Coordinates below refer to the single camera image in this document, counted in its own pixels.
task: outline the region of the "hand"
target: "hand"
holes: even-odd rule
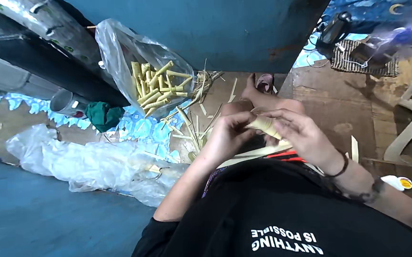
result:
[[[274,126],[277,132],[293,145],[300,157],[320,167],[328,175],[341,171],[344,165],[342,155],[310,117],[287,109],[268,111],[261,115],[276,118]]]
[[[212,134],[196,160],[206,161],[206,164],[216,168],[231,159],[247,140],[257,134],[254,129],[244,128],[255,118],[251,112],[242,112],[217,119]]]

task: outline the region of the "knee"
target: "knee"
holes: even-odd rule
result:
[[[288,109],[298,114],[304,114],[305,108],[303,103],[293,99],[284,99],[276,104],[277,109]]]
[[[222,115],[237,114],[244,111],[250,111],[253,109],[252,103],[247,100],[240,100],[237,102],[226,103],[222,110]]]
[[[230,102],[226,103],[220,113],[222,116],[224,115],[231,115],[231,114],[237,114],[241,112],[241,105],[237,102]]]

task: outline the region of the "sandal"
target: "sandal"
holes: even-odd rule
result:
[[[255,85],[258,91],[272,94],[274,87],[274,76],[272,74],[263,74],[258,78]]]

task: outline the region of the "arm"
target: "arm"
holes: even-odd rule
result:
[[[251,112],[220,117],[208,142],[163,199],[153,218],[163,222],[181,220],[211,172],[232,158],[242,144],[256,134],[254,129],[243,130],[244,125],[254,119]]]
[[[342,155],[314,121],[304,115],[286,109],[265,114],[278,118],[275,128],[289,140],[298,154],[306,161],[318,166],[327,175],[336,175],[344,166]],[[333,178],[334,184],[349,198],[364,204],[412,227],[412,198],[375,180],[371,173],[358,163],[350,160],[344,173]]]

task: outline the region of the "green cloth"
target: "green cloth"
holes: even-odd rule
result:
[[[124,113],[122,107],[111,108],[111,105],[105,102],[91,102],[85,108],[85,115],[101,133],[117,126]]]

